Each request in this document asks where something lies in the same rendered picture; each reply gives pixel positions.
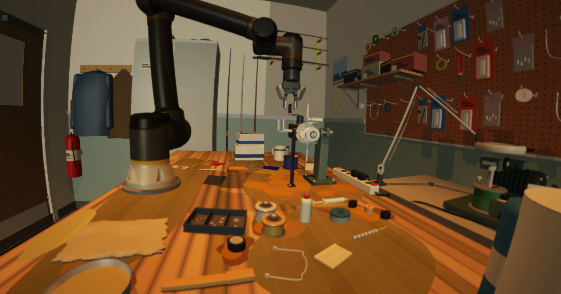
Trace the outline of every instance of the robotic arm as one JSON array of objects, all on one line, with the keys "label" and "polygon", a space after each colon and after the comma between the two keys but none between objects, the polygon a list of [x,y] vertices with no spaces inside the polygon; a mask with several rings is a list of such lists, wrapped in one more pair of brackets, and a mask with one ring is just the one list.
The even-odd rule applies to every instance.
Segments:
[{"label": "robotic arm", "polygon": [[[277,87],[279,98],[287,108],[287,95],[294,95],[294,107],[297,106],[297,92],[300,89],[300,70],[302,70],[302,38],[300,35],[286,33],[277,36],[277,25],[270,18],[255,18],[223,7],[205,3],[200,0],[136,0],[136,4],[148,19],[148,38],[150,48],[150,66],[152,72],[152,89],[156,113],[169,116],[172,135],[170,148],[179,148],[188,142],[191,127],[185,120],[177,100],[177,88],[172,49],[171,26],[174,15],[199,21],[210,26],[230,31],[253,41],[255,54],[282,56],[283,84]],[[284,89],[281,95],[279,88]],[[134,114],[131,124],[138,126],[138,120],[146,120],[146,115]]]}]

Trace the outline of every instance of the white mug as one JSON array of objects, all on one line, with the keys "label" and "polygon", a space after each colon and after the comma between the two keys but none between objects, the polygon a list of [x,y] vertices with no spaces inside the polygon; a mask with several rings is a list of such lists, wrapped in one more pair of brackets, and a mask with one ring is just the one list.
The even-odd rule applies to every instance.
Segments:
[{"label": "white mug", "polygon": [[289,146],[284,146],[284,145],[277,145],[273,148],[271,154],[273,154],[274,156],[274,160],[276,160],[277,162],[283,162],[284,161],[284,156],[288,155],[288,148]]}]

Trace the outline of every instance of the white bottle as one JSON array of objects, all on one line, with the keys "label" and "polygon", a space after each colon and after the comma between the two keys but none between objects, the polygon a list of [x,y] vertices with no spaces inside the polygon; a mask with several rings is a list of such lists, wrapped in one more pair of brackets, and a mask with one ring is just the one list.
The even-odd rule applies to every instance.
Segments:
[{"label": "white bottle", "polygon": [[304,197],[300,200],[300,222],[310,223],[310,216],[312,214],[312,199],[310,195],[304,193]]}]

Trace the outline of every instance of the shelf bracket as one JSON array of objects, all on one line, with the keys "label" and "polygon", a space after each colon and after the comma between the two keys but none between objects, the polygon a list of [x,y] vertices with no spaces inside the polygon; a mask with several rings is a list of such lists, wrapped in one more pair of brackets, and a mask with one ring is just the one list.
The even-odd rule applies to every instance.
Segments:
[{"label": "shelf bracket", "polygon": [[[349,99],[351,99],[351,102],[356,106],[356,108],[359,108],[359,93],[360,90],[359,89],[352,89],[352,88],[341,88],[343,90],[343,92],[349,97]],[[352,100],[351,96],[349,96],[349,94],[347,94],[347,90],[351,90],[353,92],[356,92],[356,103]]]},{"label": "shelf bracket", "polygon": [[366,92],[366,95],[368,96],[368,98],[370,98],[370,100],[372,100],[372,103],[376,103],[374,102],[374,99],[372,99],[372,97],[370,96],[370,94],[368,93],[368,91],[365,89],[365,87],[372,87],[372,88],[378,88],[378,86],[376,85],[371,85],[371,84],[363,84],[363,83],[359,83],[359,85],[362,87],[362,89],[364,90],[364,92]]},{"label": "shelf bracket", "polygon": [[401,85],[401,83],[399,82],[399,80],[409,80],[409,81],[413,81],[412,78],[409,77],[405,77],[405,76],[401,76],[401,75],[394,75],[393,76],[395,78],[395,80],[397,80],[397,84],[399,84],[399,87],[401,87],[401,89],[403,89],[403,92],[405,92],[405,96],[407,96],[407,98],[409,100],[411,100],[411,98],[409,98],[409,95],[407,94],[407,92],[405,91],[405,88],[403,88],[403,86]]}]

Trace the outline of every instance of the sandpaper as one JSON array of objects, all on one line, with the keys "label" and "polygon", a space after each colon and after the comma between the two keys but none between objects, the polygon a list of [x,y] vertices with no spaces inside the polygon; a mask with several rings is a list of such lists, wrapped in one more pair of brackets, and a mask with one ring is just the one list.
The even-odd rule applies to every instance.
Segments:
[{"label": "sandpaper", "polygon": [[86,225],[51,262],[73,262],[160,254],[165,248],[168,218],[101,220]]}]

